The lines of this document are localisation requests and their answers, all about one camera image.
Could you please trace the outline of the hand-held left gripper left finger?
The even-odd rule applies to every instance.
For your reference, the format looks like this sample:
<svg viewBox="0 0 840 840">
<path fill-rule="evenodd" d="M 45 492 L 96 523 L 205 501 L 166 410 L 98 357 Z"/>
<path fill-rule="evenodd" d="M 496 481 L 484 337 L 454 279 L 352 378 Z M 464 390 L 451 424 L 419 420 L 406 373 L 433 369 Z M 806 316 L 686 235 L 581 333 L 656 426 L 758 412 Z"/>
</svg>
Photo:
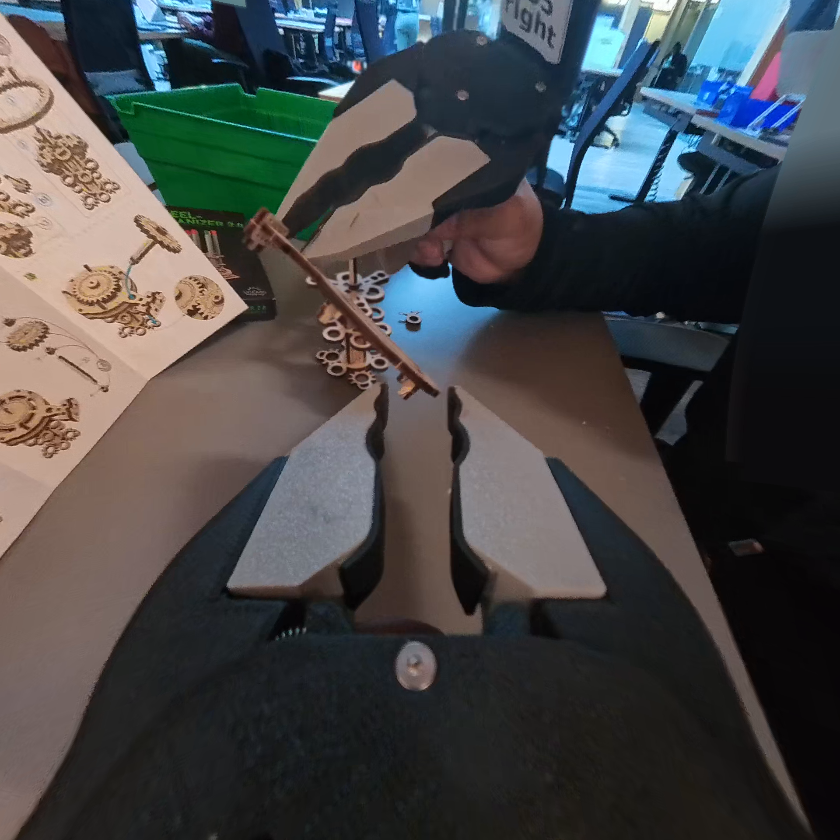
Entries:
<svg viewBox="0 0 840 840">
<path fill-rule="evenodd" d="M 231 595 L 354 610 L 374 591 L 388 396 L 374 385 L 291 450 L 228 579 Z"/>
</svg>

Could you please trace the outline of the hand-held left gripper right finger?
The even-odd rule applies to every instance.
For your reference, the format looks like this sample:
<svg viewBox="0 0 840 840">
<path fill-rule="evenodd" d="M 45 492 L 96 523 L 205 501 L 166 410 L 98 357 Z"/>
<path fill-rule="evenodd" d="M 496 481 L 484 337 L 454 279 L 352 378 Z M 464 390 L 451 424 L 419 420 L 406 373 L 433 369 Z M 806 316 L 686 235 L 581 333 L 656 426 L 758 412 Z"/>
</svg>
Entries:
<svg viewBox="0 0 840 840">
<path fill-rule="evenodd" d="M 459 386 L 448 389 L 448 430 L 450 570 L 464 612 L 603 598 L 548 457 Z"/>
</svg>

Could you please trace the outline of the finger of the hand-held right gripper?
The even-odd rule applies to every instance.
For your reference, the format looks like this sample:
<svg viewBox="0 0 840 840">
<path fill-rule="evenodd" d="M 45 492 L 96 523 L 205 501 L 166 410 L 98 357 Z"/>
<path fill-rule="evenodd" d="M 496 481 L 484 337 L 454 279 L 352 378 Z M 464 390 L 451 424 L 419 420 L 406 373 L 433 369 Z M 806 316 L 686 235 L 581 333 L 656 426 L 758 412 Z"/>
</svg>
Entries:
<svg viewBox="0 0 840 840">
<path fill-rule="evenodd" d="M 414 95 L 389 81 L 331 121 L 276 216 L 289 237 L 322 228 L 334 211 L 390 181 L 433 138 Z"/>
<path fill-rule="evenodd" d="M 305 256 L 313 263 L 360 258 L 425 235 L 432 227 L 434 202 L 489 161 L 471 141 L 434 137 L 390 181 L 371 186 L 334 211 L 306 246 Z"/>
</svg>

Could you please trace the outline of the round wooden frame part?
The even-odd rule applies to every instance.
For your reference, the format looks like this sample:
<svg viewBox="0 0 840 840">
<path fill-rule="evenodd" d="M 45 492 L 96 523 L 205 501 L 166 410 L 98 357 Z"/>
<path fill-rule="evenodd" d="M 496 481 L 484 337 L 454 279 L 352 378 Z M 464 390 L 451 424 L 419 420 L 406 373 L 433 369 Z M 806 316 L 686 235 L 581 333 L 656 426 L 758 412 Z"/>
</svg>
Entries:
<svg viewBox="0 0 840 840">
<path fill-rule="evenodd" d="M 398 371 L 398 380 L 402 383 L 400 396 L 407 399 L 415 392 L 423 391 L 432 397 L 437 397 L 440 390 L 434 381 L 371 318 L 363 314 L 348 293 L 334 286 L 331 279 L 325 276 L 320 268 L 313 265 L 294 245 L 292 246 L 293 249 L 281 253 L 298 266 L 306 278 L 314 282 L 325 301 L 346 318 L 352 329 Z"/>
</svg>

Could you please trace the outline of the black model kit box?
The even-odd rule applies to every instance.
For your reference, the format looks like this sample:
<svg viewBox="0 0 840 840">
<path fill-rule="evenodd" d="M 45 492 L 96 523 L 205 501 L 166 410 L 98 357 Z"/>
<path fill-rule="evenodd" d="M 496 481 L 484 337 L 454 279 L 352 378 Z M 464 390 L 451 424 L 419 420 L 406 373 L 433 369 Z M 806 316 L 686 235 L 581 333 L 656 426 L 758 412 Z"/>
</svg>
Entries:
<svg viewBox="0 0 840 840">
<path fill-rule="evenodd" d="M 177 205 L 167 205 L 166 209 L 246 305 L 238 321 L 268 321 L 277 316 L 266 270 L 257 254 L 244 244 L 243 214 Z"/>
</svg>

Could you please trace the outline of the person's right hand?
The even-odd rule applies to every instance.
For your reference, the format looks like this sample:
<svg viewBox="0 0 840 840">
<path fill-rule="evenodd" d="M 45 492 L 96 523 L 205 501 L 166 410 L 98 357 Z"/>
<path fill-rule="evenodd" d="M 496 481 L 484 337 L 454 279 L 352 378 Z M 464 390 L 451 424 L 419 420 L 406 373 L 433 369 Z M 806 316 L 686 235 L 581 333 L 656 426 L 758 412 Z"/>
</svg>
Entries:
<svg viewBox="0 0 840 840">
<path fill-rule="evenodd" d="M 504 282 L 531 263 L 542 233 L 542 205 L 522 180 L 504 203 L 460 211 L 432 228 L 408 263 L 416 273 L 448 264 L 479 284 Z"/>
</svg>

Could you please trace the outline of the wooden flower-disc rod assembly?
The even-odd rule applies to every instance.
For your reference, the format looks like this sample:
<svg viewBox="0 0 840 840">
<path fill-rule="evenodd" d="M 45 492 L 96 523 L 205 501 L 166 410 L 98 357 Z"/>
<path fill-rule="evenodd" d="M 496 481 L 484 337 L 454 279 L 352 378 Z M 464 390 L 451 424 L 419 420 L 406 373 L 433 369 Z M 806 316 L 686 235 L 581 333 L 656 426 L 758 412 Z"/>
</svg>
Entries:
<svg viewBox="0 0 840 840">
<path fill-rule="evenodd" d="M 376 270 L 363 276 L 351 260 L 346 270 L 331 278 L 332 285 L 344 292 L 366 318 L 383 331 L 392 334 L 385 322 L 382 303 L 384 285 L 390 276 Z M 362 332 L 355 328 L 347 316 L 331 302 L 324 302 L 317 314 L 322 327 L 322 339 L 329 347 L 316 353 L 316 359 L 325 372 L 335 379 L 345 380 L 360 391 L 367 391 L 377 384 L 377 373 L 386 371 L 390 363 Z"/>
</svg>

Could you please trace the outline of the green plastic bin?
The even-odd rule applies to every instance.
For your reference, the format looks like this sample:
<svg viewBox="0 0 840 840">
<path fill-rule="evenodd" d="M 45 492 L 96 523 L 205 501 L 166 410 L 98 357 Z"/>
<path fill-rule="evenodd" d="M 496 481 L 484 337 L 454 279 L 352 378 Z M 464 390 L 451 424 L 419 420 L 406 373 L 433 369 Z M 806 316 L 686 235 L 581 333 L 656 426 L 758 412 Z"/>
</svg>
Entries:
<svg viewBox="0 0 840 840">
<path fill-rule="evenodd" d="M 109 98 L 171 207 L 277 211 L 336 104 L 237 83 Z"/>
</svg>

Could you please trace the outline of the folded assembly instruction sheet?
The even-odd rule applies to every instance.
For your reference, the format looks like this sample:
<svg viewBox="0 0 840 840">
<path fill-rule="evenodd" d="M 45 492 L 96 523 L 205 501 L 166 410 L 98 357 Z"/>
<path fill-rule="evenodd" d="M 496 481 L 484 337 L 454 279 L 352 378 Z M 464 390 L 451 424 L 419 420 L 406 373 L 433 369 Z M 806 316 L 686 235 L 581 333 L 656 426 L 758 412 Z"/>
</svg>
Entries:
<svg viewBox="0 0 840 840">
<path fill-rule="evenodd" d="M 1 23 L 1 551 L 144 387 L 246 310 Z"/>
</svg>

